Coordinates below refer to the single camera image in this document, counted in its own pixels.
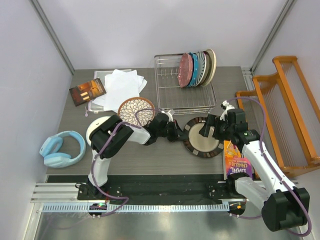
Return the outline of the black rimmed beige plate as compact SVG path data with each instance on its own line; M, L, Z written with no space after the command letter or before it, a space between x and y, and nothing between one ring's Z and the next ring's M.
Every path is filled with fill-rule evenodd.
M189 120L183 129L187 139L182 142L191 154L200 158L213 158L223 152L224 143L212 137L214 133L213 126L210 127L208 137L199 134L206 120L206 117L195 117Z

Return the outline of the pink polka dot plate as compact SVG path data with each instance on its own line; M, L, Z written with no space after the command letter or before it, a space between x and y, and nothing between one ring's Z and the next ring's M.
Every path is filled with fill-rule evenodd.
M184 53L179 62L178 84L185 88L191 81L193 74L193 59L189 53Z

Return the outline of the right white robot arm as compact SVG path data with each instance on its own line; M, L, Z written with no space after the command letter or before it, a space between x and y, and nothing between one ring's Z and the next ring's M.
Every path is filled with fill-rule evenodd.
M245 112L240 108L226 108L221 116L208 114L204 126L199 131L203 137L219 141L231 141L247 158L263 182L263 187L243 173L235 173L227 178L226 193L233 198L242 195L249 199L261 212L267 228L276 232L294 227L307 226L303 236L311 233L309 216L310 195L304 188L298 188L282 172L272 159L263 142L263 137L248 128Z

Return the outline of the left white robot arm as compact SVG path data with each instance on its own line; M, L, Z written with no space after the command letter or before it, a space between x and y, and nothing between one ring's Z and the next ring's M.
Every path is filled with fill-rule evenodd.
M154 144L158 138L169 142L184 141L188 136L166 112L157 113L147 123L130 123L118 115L101 117L90 124L86 138L92 150L92 163L88 175L87 188L93 198L100 200L107 192L108 169L114 157L126 142L143 146Z

